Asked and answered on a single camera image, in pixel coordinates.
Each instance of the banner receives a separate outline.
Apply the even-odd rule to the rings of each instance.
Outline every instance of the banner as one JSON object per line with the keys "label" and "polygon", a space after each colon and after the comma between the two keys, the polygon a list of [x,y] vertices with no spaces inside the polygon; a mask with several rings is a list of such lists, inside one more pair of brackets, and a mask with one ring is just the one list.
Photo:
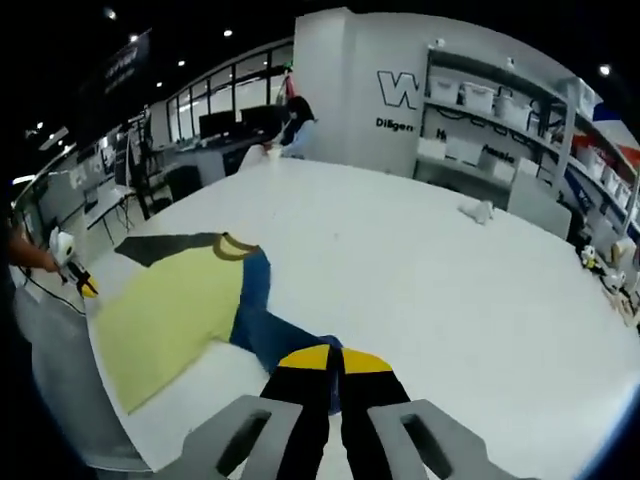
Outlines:
{"label": "banner", "polygon": [[80,149],[140,112],[148,85],[150,32],[107,60],[82,86],[76,121]]}

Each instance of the shelf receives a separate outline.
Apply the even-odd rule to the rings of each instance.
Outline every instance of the shelf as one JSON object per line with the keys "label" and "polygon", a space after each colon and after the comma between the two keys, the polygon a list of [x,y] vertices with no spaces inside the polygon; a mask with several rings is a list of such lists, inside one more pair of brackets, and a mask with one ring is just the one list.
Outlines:
{"label": "shelf", "polygon": [[550,87],[528,78],[517,70],[509,70],[482,60],[467,57],[447,50],[431,49],[430,62],[434,66],[450,68],[471,75],[492,80],[500,85],[512,88],[532,98],[544,98],[547,101],[567,104],[567,99]]}
{"label": "shelf", "polygon": [[576,111],[576,128],[584,132],[588,136],[594,137],[600,148],[621,160],[629,168],[629,170],[631,170],[633,176],[635,177],[636,169],[633,167],[633,165],[631,165],[631,163],[629,163],[629,160],[620,151],[618,146],[611,140],[609,140],[607,136],[603,132],[601,132],[600,129],[589,118],[580,113],[579,110]]}
{"label": "shelf", "polygon": [[442,102],[440,100],[434,100],[432,98],[426,97],[425,103],[434,108],[442,108],[443,110],[449,110],[451,112],[461,113],[463,115],[467,115],[469,117],[477,118],[479,120],[483,120],[487,123],[491,123],[497,127],[504,128],[509,130],[510,132],[519,135],[527,140],[541,146],[549,153],[560,156],[560,150],[544,139],[540,138],[538,135],[527,132],[525,130],[521,130],[508,122],[505,122],[501,118],[496,117],[495,115],[491,115],[490,113],[480,112],[478,110],[473,110],[471,108],[465,107],[464,105],[457,105],[453,103]]}
{"label": "shelf", "polygon": [[[587,170],[587,168],[575,158],[569,157],[569,163],[567,166],[571,168],[571,170],[577,171],[580,175],[582,175],[584,178],[589,180],[589,182],[592,185],[594,185],[596,189],[606,199],[606,202],[614,208],[614,210],[616,211],[615,212],[616,216],[620,217],[621,222],[624,222],[625,218],[627,217],[626,205],[621,205],[620,202],[618,202],[618,199],[614,195],[612,195],[609,190],[605,188],[602,182],[600,182],[596,178],[593,178],[589,174],[589,171]],[[635,219],[631,219],[631,225],[633,226],[633,228],[636,229],[637,232],[640,232],[640,228],[638,227],[638,224],[636,223]]]}
{"label": "shelf", "polygon": [[510,183],[500,180],[494,177],[493,175],[491,175],[490,173],[484,172],[479,168],[474,167],[473,165],[468,165],[466,163],[458,162],[456,160],[446,160],[446,159],[441,160],[438,158],[432,158],[432,157],[423,155],[421,153],[418,153],[417,155],[418,155],[418,162],[420,163],[437,165],[439,167],[447,168],[449,170],[453,170],[453,171],[468,175],[470,177],[477,178],[478,180],[485,181],[500,189],[507,190],[507,191],[511,190]]}

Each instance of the window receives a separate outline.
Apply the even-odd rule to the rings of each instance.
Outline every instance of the window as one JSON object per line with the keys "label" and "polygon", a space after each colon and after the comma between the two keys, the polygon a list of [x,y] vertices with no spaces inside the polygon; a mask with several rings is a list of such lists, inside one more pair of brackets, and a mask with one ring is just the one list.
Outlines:
{"label": "window", "polygon": [[169,101],[169,127],[171,141],[177,142],[180,139],[180,127],[178,127],[178,99],[173,98]]}
{"label": "window", "polygon": [[282,67],[293,61],[293,45],[284,45],[271,52],[271,67]]}
{"label": "window", "polygon": [[280,92],[284,95],[284,74],[271,77],[271,97],[269,103],[274,105],[278,101]]}
{"label": "window", "polygon": [[293,45],[284,45],[271,52],[271,95],[269,103],[278,101],[280,94],[284,95],[284,65],[293,61]]}
{"label": "window", "polygon": [[193,128],[191,124],[191,96],[189,89],[185,90],[178,97],[178,119],[180,121],[181,138],[188,139],[193,137]]}
{"label": "window", "polygon": [[203,115],[229,111],[235,106],[239,121],[245,108],[266,105],[267,100],[275,104],[279,97],[282,100],[284,65],[292,60],[293,43],[290,43],[223,68],[167,101],[171,141],[200,135]]}
{"label": "window", "polygon": [[191,87],[191,93],[193,95],[193,128],[195,129],[195,135],[200,135],[200,117],[209,114],[207,81],[203,80],[202,82],[196,83]]}
{"label": "window", "polygon": [[224,112],[233,108],[231,100],[231,67],[214,73],[210,79],[211,113]]}
{"label": "window", "polygon": [[248,58],[236,66],[236,119],[241,110],[267,103],[267,54]]}

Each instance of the white table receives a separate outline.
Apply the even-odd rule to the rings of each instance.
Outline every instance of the white table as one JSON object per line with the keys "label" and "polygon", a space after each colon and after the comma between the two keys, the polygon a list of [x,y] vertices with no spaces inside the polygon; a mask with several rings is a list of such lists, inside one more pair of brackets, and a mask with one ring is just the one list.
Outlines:
{"label": "white table", "polygon": [[[107,225],[106,217],[107,215],[114,209],[122,206],[123,202],[127,201],[130,197],[134,196],[134,191],[128,187],[124,187],[121,185],[107,185],[106,188],[98,189],[98,204],[93,207],[89,212],[85,215],[87,230],[95,227],[100,220],[104,223],[104,228],[107,231],[107,235],[109,236],[109,240],[113,244],[113,238],[111,237],[111,232],[109,231],[109,226]],[[125,228],[129,231],[129,215],[125,210]]]}
{"label": "white table", "polygon": [[[640,383],[637,332],[568,244],[500,210],[481,227],[457,211],[464,202],[473,200],[408,179],[279,159],[200,190],[132,234],[229,231],[260,244],[272,264],[270,311],[387,360],[412,399],[479,434],[510,473],[575,477]],[[140,268],[115,253],[90,267],[102,300]],[[91,317],[97,305],[88,308]],[[116,413],[154,470],[267,380],[251,354],[214,344],[126,416],[96,344]],[[332,417],[320,479],[351,478],[339,423]]]}

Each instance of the wall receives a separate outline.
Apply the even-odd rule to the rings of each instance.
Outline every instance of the wall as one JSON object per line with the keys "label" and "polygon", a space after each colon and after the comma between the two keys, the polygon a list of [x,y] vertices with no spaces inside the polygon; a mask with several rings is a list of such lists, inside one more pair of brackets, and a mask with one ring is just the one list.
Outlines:
{"label": "wall", "polygon": [[[348,163],[410,177],[424,108],[421,92],[428,46],[416,38],[413,29],[407,28],[405,15],[354,15],[350,25],[355,39],[346,114]],[[383,84],[391,87],[394,81],[398,85],[409,82],[406,98],[402,97],[403,91],[396,92],[398,98],[393,98],[391,91],[383,96]],[[418,88],[411,90],[411,83]],[[394,131],[381,126],[380,120],[392,120],[413,130]]]}
{"label": "wall", "polygon": [[[553,85],[573,74],[528,45],[495,31],[442,17],[416,14],[356,15],[328,10],[296,20],[294,79],[317,114],[314,158],[410,176],[419,134],[422,105],[384,104],[377,72],[413,74],[425,91],[429,45],[444,39],[446,48],[505,65]],[[412,132],[376,127],[377,118],[392,118]]]}
{"label": "wall", "polygon": [[307,99],[318,119],[309,145],[310,157],[345,163],[345,103],[348,98],[351,39],[347,9],[325,10],[296,20],[293,80],[296,93]]}
{"label": "wall", "polygon": [[151,115],[151,137],[153,138],[153,147],[158,148],[163,145],[169,145],[169,125],[167,124],[167,102],[154,103],[149,107]]}

